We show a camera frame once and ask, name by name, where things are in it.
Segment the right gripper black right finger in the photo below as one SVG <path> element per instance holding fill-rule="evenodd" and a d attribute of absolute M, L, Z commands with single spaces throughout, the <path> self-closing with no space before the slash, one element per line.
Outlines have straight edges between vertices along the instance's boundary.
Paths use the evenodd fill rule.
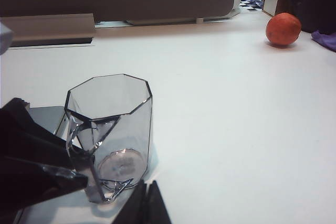
<path fill-rule="evenodd" d="M 148 223 L 171 224 L 168 211 L 155 180 L 149 186 L 148 191 Z"/>

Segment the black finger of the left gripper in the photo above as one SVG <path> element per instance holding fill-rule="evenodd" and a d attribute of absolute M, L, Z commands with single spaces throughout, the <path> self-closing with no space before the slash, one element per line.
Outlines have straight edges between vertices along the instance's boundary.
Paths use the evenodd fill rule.
<path fill-rule="evenodd" d="M 13 223 L 18 211 L 87 184 L 87 176 L 71 169 L 1 157 L 1 223 Z"/>
<path fill-rule="evenodd" d="M 1 108 L 1 155 L 73 169 L 65 141 L 37 124 L 26 104 L 13 98 Z"/>

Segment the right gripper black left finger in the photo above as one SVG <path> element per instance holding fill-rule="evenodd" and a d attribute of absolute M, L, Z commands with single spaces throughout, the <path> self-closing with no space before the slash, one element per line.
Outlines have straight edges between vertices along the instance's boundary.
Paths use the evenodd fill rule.
<path fill-rule="evenodd" d="M 142 217 L 140 216 L 140 212 L 142 209 L 145 193 L 146 183 L 144 180 L 140 180 L 138 185 L 134 188 L 134 191 L 130 195 L 129 199 L 121 208 L 112 223 L 141 223 Z"/>

